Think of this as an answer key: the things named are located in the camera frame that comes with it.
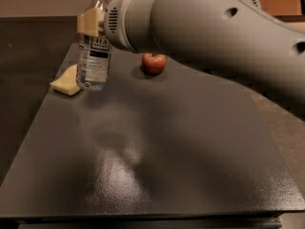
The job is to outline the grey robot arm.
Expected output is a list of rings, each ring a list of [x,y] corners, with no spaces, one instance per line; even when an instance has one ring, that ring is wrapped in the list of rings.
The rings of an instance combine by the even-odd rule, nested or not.
[[[80,14],[77,30],[119,50],[166,54],[305,114],[305,31],[256,0],[112,0]]]

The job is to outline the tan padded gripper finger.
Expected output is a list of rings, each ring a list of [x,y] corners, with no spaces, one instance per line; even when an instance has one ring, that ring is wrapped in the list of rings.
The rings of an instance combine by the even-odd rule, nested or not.
[[[93,8],[79,14],[77,16],[77,32],[93,37],[103,37],[105,35],[104,17],[105,12],[99,8]]]

